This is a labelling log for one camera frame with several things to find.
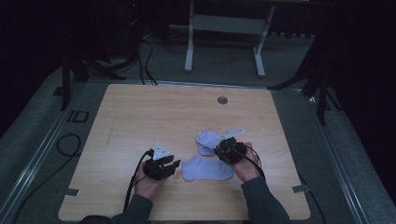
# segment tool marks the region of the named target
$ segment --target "gray sleeve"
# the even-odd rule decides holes
[[[262,176],[242,184],[242,191],[252,224],[290,223],[285,208],[270,192]]]
[[[111,218],[112,224],[146,224],[152,209],[152,201],[134,194],[125,212]]]

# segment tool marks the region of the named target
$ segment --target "dark background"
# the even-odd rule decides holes
[[[166,39],[168,24],[188,24],[189,13],[188,1],[182,0],[147,1],[132,14],[122,1],[70,0],[52,5],[50,1],[2,0],[0,4],[1,135],[43,80],[61,66],[62,43],[73,42],[92,58],[105,60],[106,54],[127,54],[138,44],[139,35],[125,29],[125,21],[144,15],[147,24]],[[235,10],[230,3],[221,8],[227,15],[261,16],[254,6]],[[206,2],[198,9],[210,12],[213,6]],[[305,58],[312,66],[336,48],[337,60],[329,65],[331,86],[394,202],[395,11],[393,4],[384,1],[358,1],[340,10],[281,4],[270,29],[286,36],[315,35]]]

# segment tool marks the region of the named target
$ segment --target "metal frame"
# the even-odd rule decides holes
[[[319,120],[317,116],[317,102],[314,97],[311,97],[307,103],[310,105],[310,112],[312,116],[315,118],[317,125],[321,131],[322,136],[324,137],[324,141],[326,143],[329,159],[332,163],[332,168],[334,169],[335,175],[337,176],[338,181],[340,182],[341,189],[346,196],[346,202],[349,205],[352,216],[355,218],[357,223],[368,224],[369,221],[367,216],[364,213],[363,208],[361,207],[361,203],[359,201],[358,195],[355,192],[355,188],[352,186],[352,183],[349,180],[347,175],[347,171],[344,168],[343,163],[338,155],[337,148],[335,147],[333,140],[327,130],[326,126],[323,126],[321,120]]]
[[[185,72],[192,70],[192,58],[194,53],[193,32],[194,30],[207,30],[218,32],[232,32],[239,34],[260,35],[261,39],[257,47],[253,48],[253,56],[256,62],[257,74],[264,77],[264,66],[262,65],[262,46],[267,37],[268,29],[274,15],[275,7],[270,7],[266,20],[230,18],[218,16],[206,16],[194,14],[194,1],[190,1],[190,26],[189,44],[187,46]]]

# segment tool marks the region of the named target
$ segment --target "black wire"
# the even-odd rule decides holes
[[[157,82],[155,81],[154,77],[152,76],[152,74],[149,71],[149,59],[151,58],[151,55],[152,55],[152,45],[144,39],[142,39],[142,42],[149,45],[149,47],[150,47],[150,52],[149,52],[148,58],[146,59],[146,64],[144,66],[145,70],[146,70],[146,75],[148,76],[150,81],[154,82],[154,84],[157,86],[158,85]]]
[[[248,147],[248,148],[250,148],[256,154],[257,158],[259,159],[259,165],[260,165],[260,167],[262,167],[262,160],[260,160],[259,153],[257,153],[257,151],[253,149],[253,147]]]
[[[124,208],[123,208],[123,212],[125,212],[126,208],[128,207],[130,198],[131,198],[131,192],[132,192],[132,188],[142,179],[144,179],[145,177],[139,179],[136,183],[134,182],[134,180],[136,179],[136,175],[137,175],[137,171],[139,170],[140,164],[142,163],[143,159],[149,154],[149,152],[145,152],[145,154],[143,154],[143,156],[140,158],[139,163],[136,166],[136,169],[134,170],[134,175],[131,177],[131,181],[129,183],[129,187],[128,190],[126,192],[126,196],[125,196],[125,203],[124,203]]]
[[[298,176],[300,177],[301,182],[303,182],[303,184],[304,184],[305,186],[307,186],[305,180],[304,180],[303,177],[300,175],[300,173],[297,172],[297,174],[298,174]],[[319,203],[318,203],[318,201],[317,201],[317,198],[315,198],[314,193],[312,192],[311,189],[310,189],[308,192],[309,192],[309,194],[311,195],[312,199],[314,200],[314,203],[317,205],[317,208],[318,208],[318,210],[319,210],[319,213],[320,213],[320,216],[321,216],[321,218],[322,218],[323,223],[326,224],[326,219],[325,219],[325,217],[324,217],[323,211],[321,210],[321,208],[320,208],[320,206],[319,206]]]
[[[139,74],[140,74],[140,79],[142,80],[143,85],[146,85],[145,80],[143,79],[143,68],[142,68],[142,60],[140,59],[140,54],[137,53],[137,60],[139,61]]]
[[[61,142],[61,140],[65,139],[65,138],[68,137],[68,136],[75,136],[75,137],[77,138],[77,140],[78,140],[78,146],[76,147],[75,151],[74,151],[72,154],[64,153],[64,152],[62,152],[62,151],[60,150],[60,148],[59,148],[59,143]],[[17,213],[16,213],[16,215],[15,215],[15,217],[14,217],[14,220],[13,220],[13,223],[14,223],[14,224],[17,223],[17,220],[18,220],[18,217],[19,217],[19,215],[20,215],[20,213],[21,213],[22,208],[26,205],[27,201],[33,196],[33,194],[35,194],[36,191],[38,191],[41,187],[43,187],[43,186],[44,186],[51,178],[53,178],[56,174],[58,174],[58,172],[60,172],[71,160],[73,160],[73,158],[75,158],[76,156],[81,155],[81,153],[78,153],[79,147],[80,147],[80,146],[81,146],[81,138],[80,138],[78,135],[74,134],[74,133],[66,134],[66,135],[62,136],[60,139],[58,139],[58,142],[57,142],[57,144],[56,144],[56,148],[58,149],[58,151],[59,151],[62,155],[68,157],[69,159],[67,159],[67,161],[66,161],[62,166],[60,166],[54,173],[52,173],[52,174],[51,174],[49,177],[47,177],[43,182],[41,182],[37,187],[35,187],[35,188],[32,190],[32,192],[30,192],[30,193],[23,199],[23,201],[22,201],[20,207],[18,208]]]
[[[261,168],[258,164],[256,164],[256,162],[254,162],[253,160],[251,160],[251,159],[250,159],[249,157],[247,157],[246,155],[244,155],[244,154],[238,152],[237,150],[235,150],[235,149],[233,149],[233,148],[231,148],[231,147],[230,147],[229,149],[232,150],[233,152],[239,154],[240,156],[244,157],[247,161],[250,161],[250,162],[256,167],[256,169],[259,171],[260,175],[261,175],[262,177],[264,177],[264,179],[265,179],[264,171],[262,170],[262,168]]]

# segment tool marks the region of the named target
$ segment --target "handheld controller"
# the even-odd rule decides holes
[[[245,144],[236,142],[234,137],[222,140],[213,150],[221,161],[225,161],[229,164],[241,161],[247,154],[247,147]]]
[[[162,180],[175,173],[176,168],[180,165],[180,160],[174,161],[172,164],[167,165],[174,159],[173,155],[169,155],[170,152],[164,150],[160,145],[157,144],[155,150],[150,149],[148,155],[151,159],[145,161],[143,167],[143,173],[155,180]]]

